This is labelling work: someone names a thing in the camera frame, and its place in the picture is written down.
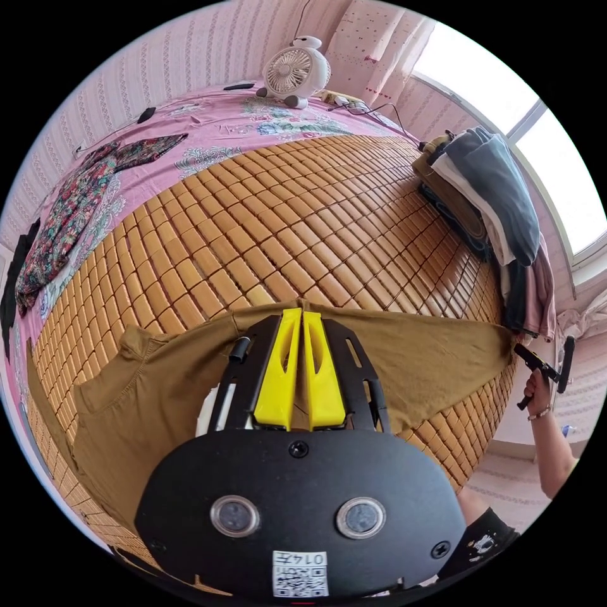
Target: white fan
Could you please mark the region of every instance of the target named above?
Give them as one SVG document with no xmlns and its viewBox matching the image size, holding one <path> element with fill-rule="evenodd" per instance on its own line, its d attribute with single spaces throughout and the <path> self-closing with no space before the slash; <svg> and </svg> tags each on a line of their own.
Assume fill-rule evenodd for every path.
<svg viewBox="0 0 607 607">
<path fill-rule="evenodd" d="M 276 53 L 264 68 L 265 87 L 258 97 L 281 99 L 288 107 L 303 109 L 308 98 L 324 89 L 331 78 L 329 62 L 317 50 L 322 42 L 300 36 L 292 46 Z"/>
</svg>

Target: fan stand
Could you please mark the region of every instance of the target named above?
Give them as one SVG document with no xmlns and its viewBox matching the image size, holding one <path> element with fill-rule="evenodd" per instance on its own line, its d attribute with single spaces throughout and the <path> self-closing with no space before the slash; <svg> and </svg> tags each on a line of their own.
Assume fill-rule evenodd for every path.
<svg viewBox="0 0 607 607">
<path fill-rule="evenodd" d="M 255 95 L 257 97 L 267 97 L 268 99 L 274 98 L 274 95 L 265 87 L 257 89 Z M 292 107 L 293 109 L 305 109 L 308 107 L 308 100 L 305 97 L 298 97 L 297 95 L 289 95 L 283 101 L 287 107 Z"/>
</svg>

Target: pink curtain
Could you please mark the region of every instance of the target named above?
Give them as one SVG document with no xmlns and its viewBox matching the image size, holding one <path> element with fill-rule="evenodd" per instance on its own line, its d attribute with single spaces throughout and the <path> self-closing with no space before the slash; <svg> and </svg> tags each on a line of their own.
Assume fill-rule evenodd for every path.
<svg viewBox="0 0 607 607">
<path fill-rule="evenodd" d="M 369 107 L 396 103 L 434 23 L 393 4 L 352 0 L 325 52 L 332 74 L 328 88 Z"/>
<path fill-rule="evenodd" d="M 583 312 L 566 310 L 558 315 L 557 321 L 563 341 L 569 335 L 581 340 L 607 333 L 607 290 L 595 297 Z"/>
</svg>

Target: qr code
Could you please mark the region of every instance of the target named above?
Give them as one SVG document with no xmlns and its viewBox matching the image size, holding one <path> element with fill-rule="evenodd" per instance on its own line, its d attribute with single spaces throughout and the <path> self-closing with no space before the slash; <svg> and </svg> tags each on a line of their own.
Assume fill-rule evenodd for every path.
<svg viewBox="0 0 607 607">
<path fill-rule="evenodd" d="M 273 553 L 276 597 L 329 596 L 326 552 Z"/>
</svg>

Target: fan grille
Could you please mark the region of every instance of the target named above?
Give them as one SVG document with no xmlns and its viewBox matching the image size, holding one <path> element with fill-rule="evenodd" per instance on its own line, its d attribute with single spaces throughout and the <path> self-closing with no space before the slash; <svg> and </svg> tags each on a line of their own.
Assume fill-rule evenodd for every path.
<svg viewBox="0 0 607 607">
<path fill-rule="evenodd" d="M 310 53 L 303 49 L 287 49 L 268 66 L 266 85 L 279 94 L 298 89 L 312 71 Z"/>
</svg>

